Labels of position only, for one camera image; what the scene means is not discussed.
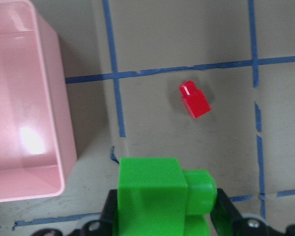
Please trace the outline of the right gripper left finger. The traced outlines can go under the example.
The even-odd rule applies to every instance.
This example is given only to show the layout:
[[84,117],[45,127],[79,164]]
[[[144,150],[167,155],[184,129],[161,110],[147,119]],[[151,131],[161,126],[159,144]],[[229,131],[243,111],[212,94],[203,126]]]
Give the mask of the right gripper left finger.
[[99,218],[100,236],[118,235],[118,198],[117,190],[110,190]]

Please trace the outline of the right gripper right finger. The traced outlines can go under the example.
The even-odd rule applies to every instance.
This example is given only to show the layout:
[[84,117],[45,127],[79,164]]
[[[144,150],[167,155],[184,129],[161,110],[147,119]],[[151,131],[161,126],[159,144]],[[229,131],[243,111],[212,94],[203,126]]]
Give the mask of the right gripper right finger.
[[218,236],[237,236],[243,217],[223,189],[217,188],[215,205],[210,220]]

